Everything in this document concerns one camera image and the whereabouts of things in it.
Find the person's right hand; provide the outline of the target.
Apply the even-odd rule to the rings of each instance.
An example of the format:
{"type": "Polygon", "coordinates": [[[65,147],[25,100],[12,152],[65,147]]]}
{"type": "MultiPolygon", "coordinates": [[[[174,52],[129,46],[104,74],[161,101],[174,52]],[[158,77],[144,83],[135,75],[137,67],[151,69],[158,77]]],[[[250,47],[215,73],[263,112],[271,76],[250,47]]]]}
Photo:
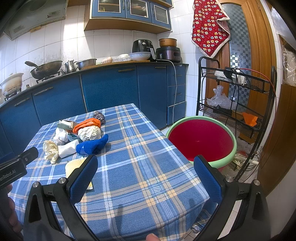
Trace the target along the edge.
{"type": "Polygon", "coordinates": [[[160,241],[159,237],[157,237],[154,233],[150,233],[145,238],[146,241],[160,241]]]}

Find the person's left hand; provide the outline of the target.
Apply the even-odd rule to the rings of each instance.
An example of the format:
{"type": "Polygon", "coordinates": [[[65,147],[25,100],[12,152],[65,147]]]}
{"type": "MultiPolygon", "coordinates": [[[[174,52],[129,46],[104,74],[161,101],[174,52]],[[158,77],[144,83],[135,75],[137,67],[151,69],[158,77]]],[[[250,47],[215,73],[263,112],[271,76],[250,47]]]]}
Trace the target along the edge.
{"type": "Polygon", "coordinates": [[[8,196],[13,186],[9,184],[7,187],[1,190],[1,208],[5,210],[6,219],[10,224],[13,231],[17,234],[21,234],[22,225],[18,220],[18,216],[15,210],[15,202],[8,196]]]}

